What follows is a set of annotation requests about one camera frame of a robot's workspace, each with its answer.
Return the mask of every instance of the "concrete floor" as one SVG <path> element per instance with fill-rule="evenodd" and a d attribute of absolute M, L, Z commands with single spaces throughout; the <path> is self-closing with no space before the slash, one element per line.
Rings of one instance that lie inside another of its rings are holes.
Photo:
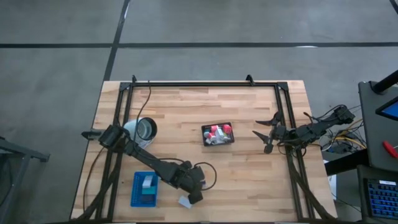
<path fill-rule="evenodd" d="M 122 5 L 0 0 L 0 44 L 111 43 Z M 397 22 L 388 0 L 132 0 L 121 42 L 390 42 Z M 31 163 L 11 223 L 68 219 L 109 53 L 0 49 L 0 135 L 51 153 Z M 110 80 L 304 80 L 318 115 L 358 105 L 358 82 L 396 58 L 398 47 L 119 49 Z"/>

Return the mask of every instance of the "blue keyboard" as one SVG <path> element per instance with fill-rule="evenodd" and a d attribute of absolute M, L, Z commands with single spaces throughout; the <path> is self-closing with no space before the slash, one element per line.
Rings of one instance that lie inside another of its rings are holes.
<path fill-rule="evenodd" d="M 398 186 L 368 180 L 368 194 L 372 216 L 398 220 Z"/>

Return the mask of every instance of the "red scissors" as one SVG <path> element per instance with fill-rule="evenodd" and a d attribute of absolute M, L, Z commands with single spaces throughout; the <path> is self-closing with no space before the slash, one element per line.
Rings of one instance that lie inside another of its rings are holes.
<path fill-rule="evenodd" d="M 393 157 L 393 158 L 398 158 L 398 152 L 396 151 L 396 147 L 392 146 L 390 143 L 387 141 L 383 141 L 383 147 L 386 149 L 386 151 Z"/>

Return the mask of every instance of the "wooden table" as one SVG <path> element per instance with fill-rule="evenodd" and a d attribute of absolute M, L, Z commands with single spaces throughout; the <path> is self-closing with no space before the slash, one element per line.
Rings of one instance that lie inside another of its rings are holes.
<path fill-rule="evenodd" d="M 288 84 L 297 126 L 309 123 L 308 118 L 303 115 L 305 111 L 310 113 L 304 82 L 288 81 Z M 104 83 L 93 128 L 106 129 L 112 123 L 118 88 L 119 82 Z M 148 93 L 148 88 L 134 88 L 130 119 L 136 118 Z M 203 192 L 204 199 L 191 209 L 178 203 L 179 197 L 187 195 L 186 192 L 181 189 L 175 190 L 163 182 L 159 185 L 156 208 L 132 208 L 130 199 L 134 173 L 149 169 L 135 158 L 124 155 L 113 221 L 296 220 L 286 157 L 278 151 L 277 146 L 271 154 L 264 154 L 262 141 L 252 133 L 252 130 L 257 130 L 268 134 L 268 127 L 254 121 L 271 119 L 276 111 L 275 93 L 271 87 L 152 87 L 152 96 L 141 116 L 153 118 L 158 125 L 158 133 L 147 150 L 157 157 L 177 157 L 189 160 L 192 164 L 209 162 L 218 172 L 218 181 L 211 190 Z M 235 143 L 228 146 L 204 147 L 201 125 L 226 121 L 232 122 Z M 83 212 L 83 188 L 90 166 L 100 149 L 96 141 L 88 145 L 72 218 Z M 93 169 L 86 206 L 100 189 L 105 157 L 106 153 L 103 152 Z M 326 210 L 336 216 L 319 147 L 308 147 L 304 161 L 312 192 Z M 202 168 L 206 181 L 211 184 L 214 178 L 213 171 L 206 166 Z M 305 213 L 302 194 L 301 200 Z M 108 203 L 105 203 L 104 211 L 107 211 L 107 206 Z"/>

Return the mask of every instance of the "table leg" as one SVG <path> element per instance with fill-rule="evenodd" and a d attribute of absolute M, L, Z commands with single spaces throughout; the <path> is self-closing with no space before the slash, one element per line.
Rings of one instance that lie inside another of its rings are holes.
<path fill-rule="evenodd" d="M 358 165 L 369 166 L 367 149 L 359 150 L 351 155 L 326 163 L 326 174 L 328 176 L 339 174 L 347 170 L 356 169 Z"/>

